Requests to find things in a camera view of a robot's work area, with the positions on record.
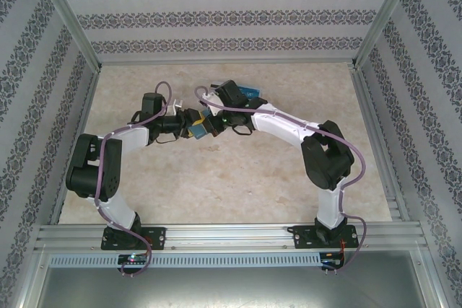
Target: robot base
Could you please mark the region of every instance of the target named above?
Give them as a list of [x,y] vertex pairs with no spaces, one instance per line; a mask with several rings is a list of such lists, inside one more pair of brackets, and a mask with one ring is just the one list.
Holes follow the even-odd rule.
[[[165,244],[164,227],[142,227],[138,214],[131,231],[141,235],[147,240],[152,250],[164,250]],[[107,226],[103,232],[101,241],[102,250],[146,250],[146,245],[140,240],[124,231]]]
[[294,235],[295,249],[357,248],[358,236],[354,225],[346,225],[347,220],[333,230],[328,230],[315,219],[315,225],[297,225],[287,229]]

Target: white arm segment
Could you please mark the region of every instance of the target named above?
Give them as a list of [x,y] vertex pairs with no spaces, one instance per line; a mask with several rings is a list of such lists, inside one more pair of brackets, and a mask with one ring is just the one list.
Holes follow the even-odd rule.
[[122,156],[133,151],[134,149],[145,147],[149,141],[149,130],[144,126],[139,128],[128,129],[118,133],[111,138],[122,140]]
[[[318,128],[319,124],[310,123],[299,118],[293,117],[288,113],[284,113],[272,104],[265,104],[258,108],[258,110],[269,110],[272,113],[278,112],[290,116],[291,118],[305,123],[312,128]],[[264,131],[279,137],[294,147],[301,149],[300,144],[306,136],[312,136],[313,131],[298,126],[288,120],[285,120],[277,115],[267,115],[263,113],[254,113],[252,115],[252,124],[258,131]],[[344,217],[341,215],[339,210],[339,194],[340,194],[341,182],[337,185],[337,188],[332,190],[319,189],[318,199],[318,215],[317,218],[320,223],[329,229],[337,227],[343,220]]]
[[[114,135],[112,138],[122,140],[122,156],[133,151],[134,149],[145,147],[149,141],[149,130],[145,127],[133,128]],[[94,198],[87,198],[90,203],[95,204]],[[131,209],[123,199],[120,190],[117,190],[115,195],[108,199],[108,202],[100,202],[100,208],[104,214],[114,223],[119,224],[126,229],[130,229],[135,220],[135,212]]]
[[[94,198],[87,198],[87,201],[95,204]],[[117,190],[115,195],[108,200],[108,202],[100,201],[100,208],[103,210],[104,214],[109,217],[114,223],[119,224],[126,229],[131,229],[133,221],[135,220],[136,214],[133,209],[131,209],[121,194],[120,190]],[[113,226],[111,223],[108,223],[108,226],[118,229]]]
[[330,230],[337,227],[343,220],[344,216],[341,215],[339,210],[339,196],[340,187],[344,184],[346,178],[343,178],[335,190],[319,189],[318,199],[318,218],[322,225],[328,227]]
[[[307,126],[311,126],[312,128],[318,128],[317,123],[310,123],[302,119],[293,117],[288,113],[278,110],[270,103],[260,106],[258,110],[268,110],[273,113],[282,113],[288,115],[289,117],[295,120],[305,123]],[[298,126],[293,122],[285,120],[277,115],[254,113],[252,115],[252,124],[256,130],[264,131],[265,133],[275,135],[276,137],[279,137],[281,140],[289,142],[291,145],[297,148],[300,148],[300,144],[303,142],[303,139],[306,136],[311,136],[314,134],[311,130],[304,129],[303,127]]]

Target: cable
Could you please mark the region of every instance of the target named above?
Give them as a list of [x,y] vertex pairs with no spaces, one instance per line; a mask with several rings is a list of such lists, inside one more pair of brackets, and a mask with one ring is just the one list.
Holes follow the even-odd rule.
[[95,205],[96,205],[96,209],[98,210],[98,213],[102,216],[102,218],[104,220],[106,220],[110,225],[113,225],[115,226],[116,228],[126,232],[127,234],[130,234],[131,236],[133,237],[136,237],[137,239],[140,239],[147,247],[147,251],[146,251],[146,254],[148,256],[148,259],[146,261],[146,263],[144,264],[144,266],[142,268],[140,268],[137,272],[135,273],[132,273],[132,274],[128,274],[126,272],[123,271],[123,268],[125,267],[125,264],[122,264],[121,266],[121,272],[122,272],[122,276],[125,276],[125,275],[129,275],[130,277],[134,277],[134,276],[138,276],[140,275],[141,273],[143,273],[149,266],[149,264],[151,263],[151,259],[152,259],[152,248],[151,248],[151,245],[149,244],[149,242],[147,240],[145,240],[145,238],[143,238],[142,236],[140,236],[139,234],[131,231],[130,229],[126,229],[125,227],[115,223],[114,221],[112,221],[108,216],[106,216],[103,212],[103,210],[101,209],[100,207],[100,194],[101,194],[101,184],[102,184],[102,181],[103,181],[103,165],[104,165],[104,149],[105,149],[105,145],[106,145],[106,142],[108,141],[109,138],[111,138],[112,136],[118,134],[118,133],[121,133],[122,131],[126,131],[126,130],[130,130],[130,129],[134,129],[134,128],[140,128],[142,127],[144,124],[156,119],[157,117],[161,116],[161,114],[165,113],[167,111],[167,106],[170,104],[170,101],[172,99],[172,87],[166,82],[166,81],[162,81],[162,82],[159,82],[156,86],[156,89],[155,89],[155,92],[157,93],[157,90],[159,89],[159,87],[161,85],[166,85],[167,88],[168,88],[168,100],[167,102],[164,104],[164,106],[162,107],[162,109],[158,112],[158,114],[156,115],[153,115],[151,118],[148,118],[146,120],[143,120],[142,122],[140,123],[137,123],[137,124],[131,124],[131,125],[128,125],[128,126],[124,126],[122,128],[119,128],[119,129],[116,129],[110,133],[108,133],[106,136],[104,136],[103,140],[101,141],[101,149],[100,149],[100,166],[98,167],[98,179],[97,179],[97,184],[96,184],[96,194],[95,194]]
[[170,142],[175,142],[179,139],[179,137],[177,137],[176,139],[174,140],[169,140],[169,141],[163,141],[163,142],[159,142],[157,139],[156,139],[156,143],[158,144],[169,144]]
[[346,214],[344,213],[344,209],[343,209],[343,197],[344,197],[344,189],[349,187],[350,185],[353,185],[355,184],[356,182],[358,182],[361,178],[363,178],[365,172],[366,172],[366,161],[364,159],[364,157],[362,156],[361,152],[359,151],[358,148],[356,148],[353,144],[349,143],[347,140],[345,140],[344,138],[342,137],[339,137],[337,135],[334,135],[332,133],[329,133],[327,131],[322,131],[321,129],[318,129],[318,128],[314,128],[312,126],[309,126],[307,125],[306,123],[303,123],[297,119],[294,119],[292,117],[290,117],[289,115],[285,115],[284,113],[279,113],[279,112],[274,112],[274,111],[270,111],[270,110],[256,110],[256,109],[250,109],[250,108],[235,108],[235,107],[226,107],[226,106],[223,106],[223,105],[218,105],[218,104],[215,104],[213,102],[210,102],[208,100],[205,100],[201,95],[199,95],[199,90],[202,89],[205,91],[205,94],[208,95],[209,93],[209,90],[204,87],[204,86],[198,86],[195,88],[194,90],[194,94],[195,96],[202,102],[204,103],[205,105],[208,105],[208,106],[212,106],[212,107],[216,107],[220,110],[225,110],[225,111],[231,111],[231,112],[242,112],[242,113],[263,113],[263,114],[266,114],[266,115],[273,115],[273,116],[278,116],[278,117],[281,117],[285,120],[288,120],[289,122],[292,122],[294,123],[295,125],[298,125],[298,126],[301,126],[305,129],[308,129],[310,131],[313,131],[315,133],[319,133],[321,135],[324,135],[324,136],[327,136],[327,137],[330,137],[330,138],[333,138],[334,140],[340,142],[341,144],[344,144],[345,146],[348,146],[356,155],[357,157],[359,158],[359,161],[361,162],[361,172],[358,174],[358,176],[356,176],[354,179],[346,182],[345,184],[343,184],[341,187],[340,187],[340,192],[339,192],[339,210],[340,210],[340,213],[342,216],[344,216],[345,218],[351,218],[351,219],[356,219],[356,220],[359,220],[362,222],[362,225],[363,225],[363,232],[362,232],[362,236],[361,236],[361,240],[359,241],[359,244],[358,244],[358,247],[356,248],[356,250],[354,251],[351,259],[348,261],[347,264],[345,264],[342,268],[340,268],[338,271],[340,270],[343,270],[345,267],[347,267],[353,259],[356,258],[357,256],[357,253],[359,252],[359,250],[361,249],[362,247],[362,244],[364,243],[365,241],[365,237],[366,237],[366,232],[367,232],[367,225],[366,225],[366,221],[361,218],[360,216],[350,216],[349,214]]

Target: patterned wallpaper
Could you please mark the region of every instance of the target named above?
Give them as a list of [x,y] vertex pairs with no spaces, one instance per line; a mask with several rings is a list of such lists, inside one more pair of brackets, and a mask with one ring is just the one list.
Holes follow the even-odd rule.
[[103,62],[354,58],[384,0],[69,0]]
[[407,208],[462,306],[461,0],[400,0],[363,66]]
[[0,307],[9,307],[94,76],[51,0],[0,0],[0,42]]

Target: enclosure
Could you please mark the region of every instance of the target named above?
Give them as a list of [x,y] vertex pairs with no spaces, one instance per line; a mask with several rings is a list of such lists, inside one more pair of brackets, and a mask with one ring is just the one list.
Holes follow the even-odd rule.
[[[462,306],[462,0],[0,2],[1,307]],[[230,79],[362,152],[358,256],[326,275],[339,249],[287,232],[318,212],[299,149],[162,135],[123,156],[121,193],[165,233],[122,278],[131,252],[102,250],[105,221],[66,189],[79,135],[126,125],[160,81],[199,108],[195,87]]]

